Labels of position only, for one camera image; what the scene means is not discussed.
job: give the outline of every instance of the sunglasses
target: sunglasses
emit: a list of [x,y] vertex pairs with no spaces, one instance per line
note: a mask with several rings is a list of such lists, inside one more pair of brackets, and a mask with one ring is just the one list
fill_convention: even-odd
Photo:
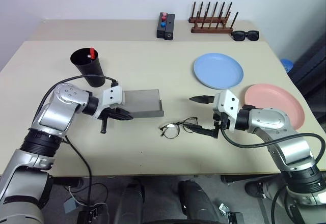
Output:
[[231,33],[231,36],[233,37],[234,41],[243,41],[246,37],[250,41],[257,41],[259,39],[259,31],[235,31]]
[[188,125],[188,124],[198,125],[198,118],[197,117],[190,117],[190,118],[185,119],[183,121],[167,124],[167,125],[160,128],[160,130],[162,131],[161,136],[165,136],[168,139],[176,138],[180,133],[180,127],[179,127],[180,125],[182,125],[183,129],[186,132],[192,133],[193,131],[191,131],[190,129],[188,129],[187,127],[184,126],[184,125]]

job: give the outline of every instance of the wooden rack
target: wooden rack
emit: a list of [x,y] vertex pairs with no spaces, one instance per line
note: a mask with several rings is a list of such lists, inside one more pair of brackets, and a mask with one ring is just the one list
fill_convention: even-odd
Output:
[[202,12],[203,8],[203,2],[201,2],[201,5],[199,7],[199,10],[197,11],[196,17],[194,17],[195,8],[196,8],[196,2],[194,2],[193,12],[192,16],[189,18],[189,23],[194,23],[194,27],[192,27],[192,33],[220,33],[220,34],[230,34],[233,32],[233,25],[234,22],[238,16],[238,12],[236,12],[234,19],[232,21],[232,24],[230,27],[226,27],[226,24],[229,20],[229,17],[231,15],[231,6],[232,2],[229,5],[228,10],[226,11],[226,14],[224,17],[223,15],[223,8],[224,8],[225,2],[223,2],[220,13],[217,17],[214,17],[216,8],[218,6],[218,2],[216,2],[212,16],[207,17],[208,10],[210,6],[210,2],[207,5],[207,9],[205,11],[204,17],[200,17],[200,14]]

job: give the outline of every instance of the black cable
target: black cable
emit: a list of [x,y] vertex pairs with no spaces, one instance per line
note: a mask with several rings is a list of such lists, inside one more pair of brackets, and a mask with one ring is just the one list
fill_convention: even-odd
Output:
[[[107,188],[107,186],[105,186],[103,183],[100,183],[100,182],[93,183],[92,186],[94,186],[94,185],[101,185],[101,186],[103,186],[103,187],[105,188],[105,190],[106,190],[106,195],[105,195],[105,199],[104,199],[104,201],[102,201],[102,202],[106,202],[106,201],[107,201],[107,198],[108,198],[108,188]],[[63,186],[63,188],[64,188],[67,192],[69,192],[69,189],[66,188],[65,186]],[[84,191],[84,190],[87,189],[87,188],[89,188],[89,186],[84,187],[84,188],[82,188],[82,189],[79,189],[78,191],[71,191],[71,193],[79,193],[79,192],[81,192],[81,191]]]
[[275,206],[276,206],[276,200],[279,197],[280,193],[285,189],[286,185],[282,186],[275,194],[273,201],[271,203],[271,210],[270,210],[270,219],[271,224],[275,224]]
[[319,154],[316,158],[316,163],[318,163],[320,161],[320,159],[322,158],[324,152],[325,152],[325,148],[326,148],[326,143],[325,143],[325,140],[315,134],[315,133],[298,133],[298,134],[294,134],[294,135],[290,135],[290,136],[285,136],[285,137],[282,137],[282,138],[279,138],[279,139],[276,139],[276,140],[273,140],[273,141],[270,141],[270,142],[267,142],[267,143],[261,143],[261,144],[250,144],[250,145],[243,145],[243,144],[238,144],[234,141],[232,141],[226,134],[225,134],[225,131],[224,130],[221,130],[222,132],[222,135],[223,137],[226,139],[226,141],[228,141],[230,144],[236,146],[236,147],[239,147],[239,148],[244,148],[244,149],[251,149],[251,148],[260,148],[260,147],[265,147],[265,146],[269,146],[269,145],[272,145],[272,144],[277,144],[277,143],[280,143],[280,142],[283,142],[283,141],[286,141],[286,140],[289,140],[289,139],[294,139],[294,138],[298,138],[298,137],[302,137],[302,136],[312,136],[312,137],[316,137],[317,139],[319,139],[320,141],[320,144],[321,144],[321,147],[320,147],[320,151],[319,151]]
[[291,221],[293,223],[295,223],[293,217],[290,214],[289,208],[288,208],[288,197],[289,197],[289,193],[286,191],[285,192],[285,196],[284,196],[284,207],[285,207],[285,211],[286,211],[287,216],[291,219]]
[[40,102],[40,105],[38,106],[36,112],[35,112],[35,115],[34,115],[34,118],[33,118],[33,121],[35,120],[36,116],[38,115],[38,113],[41,111],[47,97],[50,95],[50,93],[52,92],[52,90],[54,88],[56,88],[57,85],[61,84],[61,83],[65,83],[65,82],[68,82],[68,81],[71,81],[71,80],[76,80],[76,79],[79,79],[79,78],[85,78],[85,77],[101,77],[101,78],[105,78],[107,80],[110,80],[112,81],[112,87],[114,86],[117,86],[118,85],[118,82],[117,80],[111,78],[111,77],[108,77],[108,76],[103,76],[103,75],[78,75],[78,76],[74,76],[74,77],[71,77],[71,78],[67,78],[67,79],[64,79],[64,80],[61,80],[59,82],[57,82],[56,84],[54,84],[44,95],[44,97],[42,98],[41,102]]
[[82,159],[82,161],[85,163],[87,170],[88,170],[88,174],[89,174],[89,184],[88,184],[88,194],[87,194],[87,205],[91,206],[91,191],[92,191],[92,170],[89,166],[89,164],[87,163],[87,161],[84,159],[84,157],[81,155],[81,153],[77,150],[77,148],[75,148],[75,146],[71,143],[71,141],[69,140],[69,138],[66,136],[66,140],[68,142],[68,144],[72,147],[72,149],[76,152],[76,154],[78,154],[78,156]]

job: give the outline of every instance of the blue plate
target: blue plate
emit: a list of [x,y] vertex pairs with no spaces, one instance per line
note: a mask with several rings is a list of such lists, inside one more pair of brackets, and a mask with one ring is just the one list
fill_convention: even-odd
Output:
[[194,72],[202,84],[213,89],[232,88],[243,79],[241,65],[221,53],[207,53],[197,58]]

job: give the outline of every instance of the red pen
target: red pen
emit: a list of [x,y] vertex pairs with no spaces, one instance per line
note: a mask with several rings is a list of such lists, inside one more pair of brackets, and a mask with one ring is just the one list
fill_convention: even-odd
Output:
[[94,60],[95,59],[95,52],[94,52],[93,47],[90,48],[90,53],[91,53],[91,59]]

